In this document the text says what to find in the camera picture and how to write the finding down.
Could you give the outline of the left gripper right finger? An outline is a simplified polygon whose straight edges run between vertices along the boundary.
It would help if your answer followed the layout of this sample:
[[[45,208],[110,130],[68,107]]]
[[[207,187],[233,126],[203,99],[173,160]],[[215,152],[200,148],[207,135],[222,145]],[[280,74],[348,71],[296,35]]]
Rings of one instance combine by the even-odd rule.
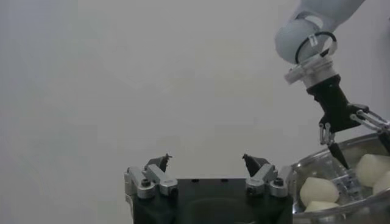
[[[289,194],[293,168],[283,166],[281,170],[265,158],[243,155],[249,177],[245,180],[246,194],[252,197],[268,192],[276,198],[285,198]]]

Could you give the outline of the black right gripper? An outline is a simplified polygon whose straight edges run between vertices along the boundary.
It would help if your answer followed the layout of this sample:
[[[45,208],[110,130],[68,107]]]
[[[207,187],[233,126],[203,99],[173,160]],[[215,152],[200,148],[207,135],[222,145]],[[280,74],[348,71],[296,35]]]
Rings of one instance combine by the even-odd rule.
[[[342,151],[335,141],[335,134],[363,125],[377,132],[378,139],[389,152],[389,120],[369,111],[362,104],[350,103],[339,83],[340,75],[334,75],[307,89],[324,111],[319,121],[319,143],[326,145],[331,155],[345,168],[350,169]]]

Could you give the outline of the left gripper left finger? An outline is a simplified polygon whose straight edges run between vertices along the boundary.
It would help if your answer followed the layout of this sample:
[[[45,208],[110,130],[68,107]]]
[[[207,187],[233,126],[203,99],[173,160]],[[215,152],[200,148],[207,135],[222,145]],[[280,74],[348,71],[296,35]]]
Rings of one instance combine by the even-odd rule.
[[[157,194],[165,197],[175,196],[178,180],[166,173],[169,154],[150,159],[141,169],[130,166],[124,172],[125,193],[136,195],[141,200],[154,198]]]

